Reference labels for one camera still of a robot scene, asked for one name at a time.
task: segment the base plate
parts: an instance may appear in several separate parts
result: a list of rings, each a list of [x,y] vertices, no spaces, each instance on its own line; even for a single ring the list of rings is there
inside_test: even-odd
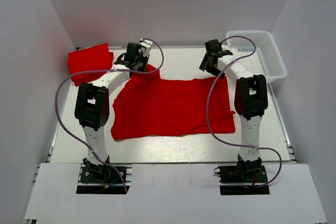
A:
[[[127,168],[126,166],[116,166],[117,170],[122,174],[122,178],[124,179],[124,181],[126,180],[126,171]],[[82,172],[80,175],[80,182],[83,184],[95,184],[95,183],[110,183],[112,181],[114,181],[115,179],[118,179],[115,181],[116,184],[121,183],[121,179],[119,177],[119,175],[117,174],[117,172],[113,169],[111,169],[109,171],[109,174],[106,175],[105,179],[103,178],[102,180],[100,180],[99,178],[97,178],[97,175],[94,172],[91,172],[86,166],[82,167]]]
[[[239,170],[236,166],[219,166],[214,169],[214,173],[221,177],[219,182],[228,183],[254,183],[255,178],[251,177],[248,180],[242,180]],[[265,167],[262,165],[259,172],[256,174],[256,183],[266,183],[268,181]]]

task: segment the white wall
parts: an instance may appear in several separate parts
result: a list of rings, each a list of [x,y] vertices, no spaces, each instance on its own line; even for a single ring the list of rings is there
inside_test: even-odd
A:
[[[336,223],[336,0],[287,0],[271,32],[288,76],[274,84],[294,152]]]
[[[49,0],[0,0],[0,223],[21,223],[73,50]]]
[[[126,46],[150,37],[163,45],[204,45],[230,30],[270,30],[286,0],[51,0],[78,47]]]

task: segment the white panel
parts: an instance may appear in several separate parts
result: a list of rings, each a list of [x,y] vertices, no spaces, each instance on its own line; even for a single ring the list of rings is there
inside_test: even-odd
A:
[[[204,57],[203,48],[164,48],[165,61],[161,68],[161,77],[170,80],[192,80],[194,78],[208,78],[212,75],[199,70]],[[115,57],[124,50],[113,50]],[[159,66],[161,54],[152,49],[149,64]],[[234,109],[235,85],[228,81],[231,110]],[[110,129],[114,123],[113,101],[124,87],[124,84],[110,95],[110,117],[105,125],[106,149],[112,163],[171,163],[171,162],[236,162],[239,148],[227,146],[215,140],[210,134],[193,134],[179,137],[147,136],[138,139],[114,141]],[[75,135],[85,139],[82,127],[75,119],[75,105],[78,88],[72,83],[62,117],[64,124]],[[277,119],[276,110],[268,94],[269,106],[260,126],[260,146],[272,147],[280,152],[284,160],[290,160],[286,148],[286,138]],[[236,132],[233,134],[219,134],[222,139],[240,143],[240,119],[234,115]],[[87,156],[86,147],[69,136],[63,129],[59,129],[51,162],[81,163]],[[260,151],[264,161],[277,161],[278,156],[271,151]]]
[[[76,195],[80,164],[42,164],[27,219],[53,223],[314,224],[325,216],[307,165],[284,165],[270,195],[221,196],[216,164],[134,165],[127,195]],[[278,165],[266,165],[272,176]]]
[[[230,30],[270,30],[286,0],[51,0],[76,46],[203,45]]]
[[[74,47],[49,0],[0,0],[0,7],[0,223],[21,223]]]
[[[272,28],[288,76],[274,90],[294,152],[336,223],[336,0],[288,0]]]

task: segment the red cloth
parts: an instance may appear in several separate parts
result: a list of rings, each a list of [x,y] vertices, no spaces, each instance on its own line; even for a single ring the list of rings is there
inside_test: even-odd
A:
[[[86,48],[68,54],[68,66],[70,74],[87,70],[102,70],[112,67],[113,53],[109,52],[107,43]],[[100,78],[103,73],[79,74],[71,78],[75,86],[83,82],[90,82]]]
[[[148,72],[153,69],[147,66]],[[159,72],[134,74],[113,104],[113,139],[209,133],[205,106],[214,79],[162,80]],[[217,82],[209,106],[213,131],[235,132],[226,78]]]

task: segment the black bracket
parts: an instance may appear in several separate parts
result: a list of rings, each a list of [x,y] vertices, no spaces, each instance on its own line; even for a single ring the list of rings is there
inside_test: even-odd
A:
[[[247,120],[262,116],[268,107],[266,78],[262,74],[236,82],[235,109]]]
[[[95,184],[95,183],[111,183],[112,181],[116,180],[115,183],[121,183],[121,179],[117,172],[109,166],[99,165],[102,167],[102,174],[98,174],[94,172],[90,167],[87,165],[82,167],[82,172],[80,175],[80,182],[83,184]],[[116,166],[119,172],[122,172],[122,178],[124,181],[126,180],[126,166]]]
[[[141,44],[130,42],[127,45],[126,54],[120,55],[114,64],[121,64],[131,70],[145,72],[148,59],[143,55]]]
[[[218,59],[224,55],[233,55],[229,50],[223,50],[222,45],[219,43],[218,39],[209,40],[205,43],[206,53],[199,66],[202,71],[207,71],[214,76],[220,74],[220,70],[217,67]]]
[[[92,104],[89,100],[95,100],[95,103]],[[79,120],[79,124],[97,131],[107,123],[109,115],[109,90],[106,87],[82,83],[78,89],[75,107],[75,118]]]
[[[220,182],[229,183],[266,183],[267,174],[265,167],[261,165],[261,158],[255,161],[243,161],[238,155],[235,166],[219,166],[214,173],[221,177]]]

